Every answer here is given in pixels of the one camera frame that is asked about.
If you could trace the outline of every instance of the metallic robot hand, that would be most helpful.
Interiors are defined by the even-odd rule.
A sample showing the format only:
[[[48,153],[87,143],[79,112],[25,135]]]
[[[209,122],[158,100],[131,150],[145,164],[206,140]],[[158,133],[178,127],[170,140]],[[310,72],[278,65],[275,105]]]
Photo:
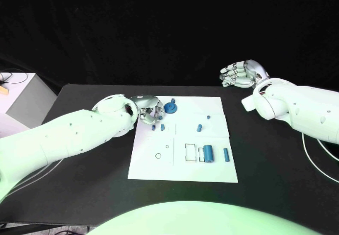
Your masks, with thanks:
[[[248,88],[250,86],[255,87],[262,81],[269,79],[269,76],[256,61],[245,60],[223,67],[219,78],[223,87]]]

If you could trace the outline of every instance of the blue object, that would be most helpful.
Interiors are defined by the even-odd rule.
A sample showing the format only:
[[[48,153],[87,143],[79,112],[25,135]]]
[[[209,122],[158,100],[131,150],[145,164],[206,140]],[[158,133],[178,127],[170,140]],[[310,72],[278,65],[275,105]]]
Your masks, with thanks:
[[[229,162],[227,149],[223,148],[224,161]]]
[[[197,129],[196,129],[197,132],[201,131],[201,127],[203,127],[203,126],[198,124],[198,125],[197,125]]]
[[[213,162],[213,151],[211,151],[211,146],[210,145],[203,146],[203,158],[204,158],[206,163]]]
[[[171,100],[170,100],[170,103],[167,103],[167,104],[164,105],[164,112],[165,112],[167,114],[173,114],[173,113],[175,112],[175,110],[177,110],[177,106],[175,106],[175,104],[174,104],[174,99],[171,99]]]

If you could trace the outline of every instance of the orange object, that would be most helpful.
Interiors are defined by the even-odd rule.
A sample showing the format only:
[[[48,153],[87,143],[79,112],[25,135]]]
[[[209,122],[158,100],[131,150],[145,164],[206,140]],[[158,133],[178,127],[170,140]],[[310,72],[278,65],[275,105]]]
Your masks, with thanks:
[[[8,90],[0,86],[0,94],[8,95]]]

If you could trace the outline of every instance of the robotic hand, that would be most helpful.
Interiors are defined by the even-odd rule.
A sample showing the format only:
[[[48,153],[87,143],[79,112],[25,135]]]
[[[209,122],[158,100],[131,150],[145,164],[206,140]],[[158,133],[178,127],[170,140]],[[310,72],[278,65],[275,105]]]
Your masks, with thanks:
[[[219,78],[223,87],[252,87],[240,102],[246,111],[285,121],[291,128],[318,140],[339,144],[339,93],[269,78],[259,63],[246,60],[226,66]]]
[[[0,139],[0,202],[21,179],[51,162],[89,151],[132,128],[139,115],[152,124],[164,115],[151,95],[111,95],[92,110],[79,110],[34,129]]]

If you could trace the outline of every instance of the white paper sheet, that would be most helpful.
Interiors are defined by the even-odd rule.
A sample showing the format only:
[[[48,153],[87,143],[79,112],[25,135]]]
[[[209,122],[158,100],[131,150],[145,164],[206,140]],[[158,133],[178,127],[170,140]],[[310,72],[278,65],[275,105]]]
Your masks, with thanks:
[[[177,111],[164,115],[155,130],[151,125],[136,122],[128,179],[236,183],[220,97],[158,96],[162,104],[171,98]],[[203,126],[200,132],[196,131],[198,124]],[[194,145],[194,161],[186,160],[186,144]],[[200,162],[198,148],[207,144],[213,151],[211,163]],[[223,148],[227,148],[229,162],[224,162]]]

